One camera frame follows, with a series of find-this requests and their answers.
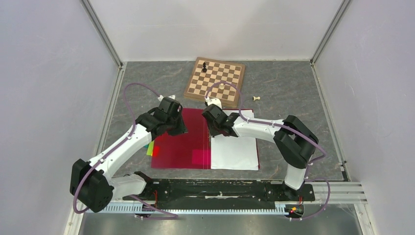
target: chess piece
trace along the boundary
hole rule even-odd
[[[203,62],[203,69],[202,72],[207,72],[208,69],[206,69],[206,62]]]

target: chessboard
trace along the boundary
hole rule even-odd
[[[206,63],[206,72],[202,71],[203,63]],[[205,101],[206,91],[219,81],[232,83],[241,90],[244,72],[245,65],[243,64],[198,57],[184,91],[184,96]],[[219,85],[215,86],[209,97],[220,99],[224,106],[236,108],[239,102],[239,94],[235,88],[229,85],[222,86],[222,88],[220,89]]]

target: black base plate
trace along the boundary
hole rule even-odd
[[[177,210],[275,209],[276,201],[299,200],[289,199],[277,181],[153,179],[139,197],[156,200],[156,192],[158,208]],[[316,200],[310,184],[303,185],[299,196],[303,201]]]

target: red transparent sheet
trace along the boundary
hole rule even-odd
[[[165,133],[154,140],[152,168],[210,169],[209,132],[202,112],[184,108],[188,132],[178,136]]]

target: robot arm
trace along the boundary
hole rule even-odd
[[[308,136],[315,143],[317,137],[295,116],[288,116],[285,120],[264,120],[253,118],[245,121],[239,113],[229,116],[222,111],[220,103],[207,103],[208,107],[203,111],[209,132],[212,137],[224,135],[231,137],[254,137],[269,142],[274,142],[280,150],[283,158],[288,163],[287,175],[284,184],[291,189],[291,193],[297,194],[304,184],[304,176],[308,161],[315,151],[315,147],[301,137],[294,136],[288,130],[268,124],[259,124],[252,121],[262,121],[289,126]]]
[[[101,162],[87,177],[78,199],[93,212],[104,209],[113,198],[140,194],[146,186],[145,177],[133,174],[113,178],[115,172],[139,149],[167,132],[175,136],[187,132],[181,115],[182,107],[171,97],[164,97],[158,108],[153,108],[136,119],[133,126],[108,149],[88,162],[79,159],[72,166],[70,192],[75,195],[79,182],[92,166]]]

